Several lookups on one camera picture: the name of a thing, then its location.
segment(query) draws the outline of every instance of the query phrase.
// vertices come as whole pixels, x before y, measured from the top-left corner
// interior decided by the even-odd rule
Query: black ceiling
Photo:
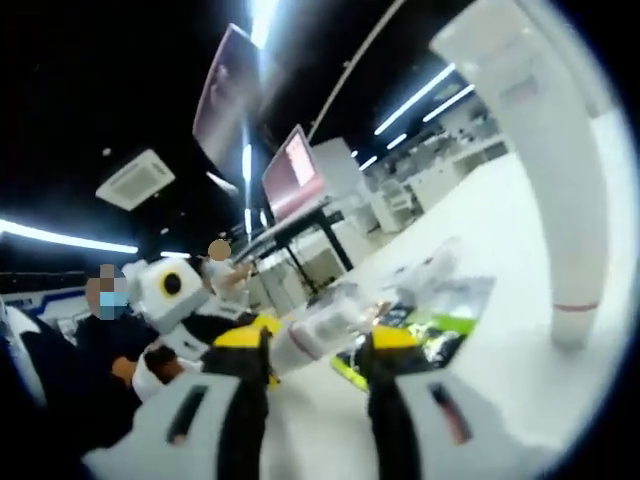
[[[241,220],[241,205],[206,177],[215,168],[192,138],[191,125],[227,24],[250,30],[248,0],[13,3],[6,17],[3,104],[9,129],[2,142],[0,219],[144,251],[204,251],[218,231]],[[267,48],[289,81],[262,119],[272,145],[297,123],[309,129],[345,62],[391,3],[281,0]],[[387,115],[442,69],[444,63],[428,52],[429,40],[467,3],[407,0],[349,77],[313,143],[345,137],[363,152],[363,162],[414,128],[432,99],[373,136]],[[95,198],[109,173],[149,147],[176,174],[170,187],[131,213]],[[165,227],[169,233],[160,235]],[[0,271],[82,270],[129,258],[8,234],[0,240],[0,255]]]

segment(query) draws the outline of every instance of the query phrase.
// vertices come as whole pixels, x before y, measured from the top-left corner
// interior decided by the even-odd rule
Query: ceiling light
[[[43,242],[58,243],[60,245],[69,245],[71,247],[93,248],[96,250],[107,250],[110,252],[121,253],[137,253],[137,247],[129,247],[127,245],[118,245],[116,243],[98,242],[96,240],[87,240],[85,238],[71,237],[69,235],[60,235],[58,233],[46,232],[37,228],[25,227],[6,220],[0,220],[0,230],[21,237],[42,240]]]
[[[378,157],[376,157],[375,155],[373,157],[371,157],[369,160],[367,160],[366,162],[364,162],[362,165],[360,165],[360,171],[363,171],[365,168],[368,168],[369,166],[371,166],[371,164],[373,162],[375,162],[376,160],[378,160]]]
[[[418,100],[420,100],[427,93],[433,90],[440,82],[442,82],[445,78],[447,78],[455,69],[456,69],[456,66],[453,63],[450,63],[449,65],[447,65],[447,68],[441,71],[438,75],[435,76],[435,78],[433,78],[433,80],[431,80],[424,87],[422,87],[415,94],[413,94],[413,96],[409,100],[404,102],[398,110],[393,112],[389,116],[389,118],[387,118],[384,122],[382,122],[382,124],[378,128],[376,128],[375,132],[373,133],[375,135],[380,135],[382,132],[384,132],[387,128],[389,128],[389,125],[391,125],[398,118],[400,118],[400,116],[404,112],[409,110]]]
[[[267,221],[267,214],[264,213],[264,210],[262,209],[260,210],[260,223],[264,228],[267,228],[269,226],[269,222]]]
[[[259,0],[253,2],[251,41],[260,49],[264,48],[267,43],[278,1],[279,0]]]
[[[253,225],[251,225],[251,210],[249,208],[244,209],[244,230],[247,235],[251,235]]]
[[[459,101],[461,98],[465,97],[466,95],[469,95],[471,92],[473,92],[474,89],[475,89],[475,87],[473,85],[467,86],[462,91],[460,91],[459,93],[456,93],[453,97],[451,97],[449,100],[447,100],[442,105],[440,105],[438,108],[436,108],[434,111],[432,111],[431,113],[426,115],[422,119],[422,121],[426,123],[429,120],[434,119],[435,117],[440,115],[442,112],[444,112],[447,108],[449,108],[451,105],[453,105],[454,103]]]
[[[246,183],[251,183],[251,144],[242,150],[242,177]]]
[[[217,175],[214,175],[211,172],[207,172],[207,177],[209,177],[216,185],[218,185],[222,190],[224,190],[227,194],[231,196],[236,196],[240,193],[239,190],[234,185],[221,179],[220,177],[218,177]]]
[[[400,142],[402,142],[405,138],[407,138],[407,134],[403,133],[402,135],[400,135],[398,138],[396,138],[395,140],[393,140],[389,145],[387,145],[387,150],[391,150],[393,147],[395,147],[396,145],[398,145]]]
[[[191,258],[188,253],[180,252],[160,252],[160,256],[163,258]]]

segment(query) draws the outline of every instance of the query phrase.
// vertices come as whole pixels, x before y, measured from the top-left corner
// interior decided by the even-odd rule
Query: white desk
[[[609,144],[616,136],[614,120],[601,122],[599,143],[605,158],[621,167],[626,165],[625,152]],[[607,179],[616,195],[632,178],[625,176],[628,168]],[[621,199],[619,195],[609,207],[615,235],[610,235],[611,268],[596,328],[588,347],[572,357],[559,354],[550,342],[546,246],[529,182],[515,154],[476,169],[427,215],[344,278],[375,291],[390,270],[460,235],[465,247],[460,274],[494,274],[498,281],[480,325],[450,368],[495,403],[514,435],[562,448],[598,407],[626,346],[624,297],[638,251],[628,242],[637,223],[624,225],[628,217]],[[286,377],[279,390],[270,393],[261,463],[263,478],[274,480],[377,478],[366,396],[327,361]]]
[[[374,245],[356,225],[354,218],[337,222],[331,228],[354,267],[364,262],[375,251]],[[340,259],[331,248],[326,235],[321,231],[310,231],[297,237],[291,242],[290,248],[303,265],[325,250],[329,250],[340,269],[339,272],[343,271]],[[263,304],[269,299],[274,303],[273,307],[276,311],[282,315],[287,313],[292,306],[306,302],[305,289],[300,282],[298,272],[291,266],[291,258],[286,250],[278,250],[258,261],[257,266],[261,278],[253,277],[249,285],[253,299],[259,300]]]

